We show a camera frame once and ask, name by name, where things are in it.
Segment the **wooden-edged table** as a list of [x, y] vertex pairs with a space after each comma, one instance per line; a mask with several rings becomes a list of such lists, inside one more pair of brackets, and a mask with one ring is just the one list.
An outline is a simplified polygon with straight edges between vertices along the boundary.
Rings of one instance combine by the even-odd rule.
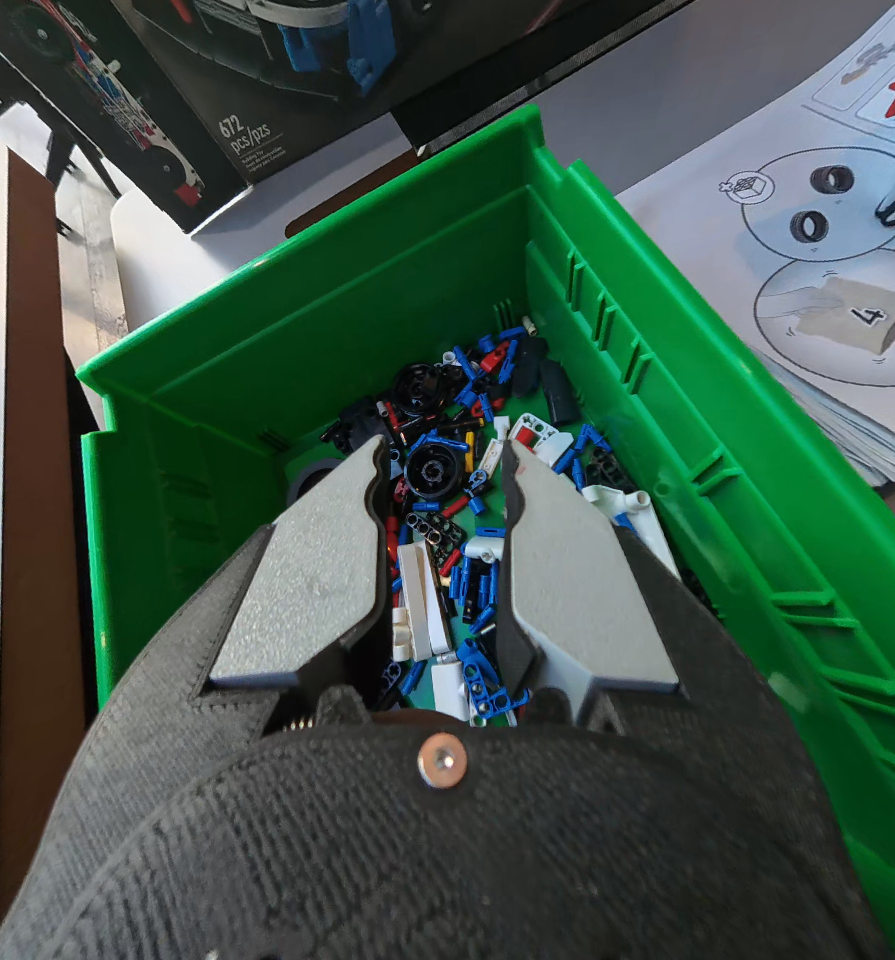
[[0, 144], [0, 921], [86, 721], [54, 191]]

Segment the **pile of brick parts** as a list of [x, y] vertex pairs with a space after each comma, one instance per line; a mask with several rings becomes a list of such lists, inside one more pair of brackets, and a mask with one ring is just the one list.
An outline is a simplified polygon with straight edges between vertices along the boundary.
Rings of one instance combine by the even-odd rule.
[[390, 514], [385, 521], [395, 620], [407, 621], [400, 552], [426, 551], [421, 575], [441, 605], [442, 640], [431, 654], [396, 653], [382, 675], [376, 707], [412, 706], [430, 677], [433, 705], [469, 725], [516, 726], [528, 692], [511, 697], [494, 650], [505, 522], [501, 454], [507, 439], [537, 453], [568, 486], [611, 521], [646, 542], [689, 591], [719, 617], [694, 571], [681, 569], [641, 484], [622, 465], [605, 429], [586, 420], [564, 369], [550, 359], [536, 322], [514, 322], [495, 307], [501, 329], [438, 363], [404, 366], [391, 387], [338, 414], [320, 441], [350, 455], [370, 434], [389, 445]]

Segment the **green plastic bin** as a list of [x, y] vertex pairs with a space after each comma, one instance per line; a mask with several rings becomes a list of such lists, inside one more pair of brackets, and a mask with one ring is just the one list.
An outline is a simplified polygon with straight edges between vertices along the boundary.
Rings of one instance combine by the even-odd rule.
[[895, 515], [535, 105], [81, 368], [99, 705], [343, 408], [524, 315], [780, 683], [895, 952]]

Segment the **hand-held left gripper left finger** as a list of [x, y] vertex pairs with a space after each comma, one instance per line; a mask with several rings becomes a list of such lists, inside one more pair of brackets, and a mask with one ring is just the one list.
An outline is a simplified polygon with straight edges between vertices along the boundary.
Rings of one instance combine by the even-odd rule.
[[390, 604], [389, 442], [374, 435], [273, 522], [209, 673], [219, 688], [319, 690]]

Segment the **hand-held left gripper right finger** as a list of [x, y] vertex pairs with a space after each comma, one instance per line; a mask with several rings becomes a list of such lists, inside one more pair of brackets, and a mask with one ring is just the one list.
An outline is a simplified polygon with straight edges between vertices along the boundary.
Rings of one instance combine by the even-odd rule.
[[680, 679], [618, 528], [518, 440], [503, 444], [498, 668], [512, 695], [559, 690], [585, 722], [602, 691]]

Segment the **black toy car box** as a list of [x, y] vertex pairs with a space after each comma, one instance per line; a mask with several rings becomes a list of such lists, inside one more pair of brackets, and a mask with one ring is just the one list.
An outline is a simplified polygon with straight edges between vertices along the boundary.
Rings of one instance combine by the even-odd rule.
[[0, 1], [13, 95], [185, 232], [390, 114], [414, 148], [503, 112], [680, 1]]

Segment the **open instruction booklet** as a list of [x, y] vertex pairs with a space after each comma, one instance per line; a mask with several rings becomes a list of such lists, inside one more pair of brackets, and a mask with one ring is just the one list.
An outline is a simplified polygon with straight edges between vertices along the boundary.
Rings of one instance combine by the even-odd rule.
[[895, 483], [895, 5], [618, 196], [872, 487]]

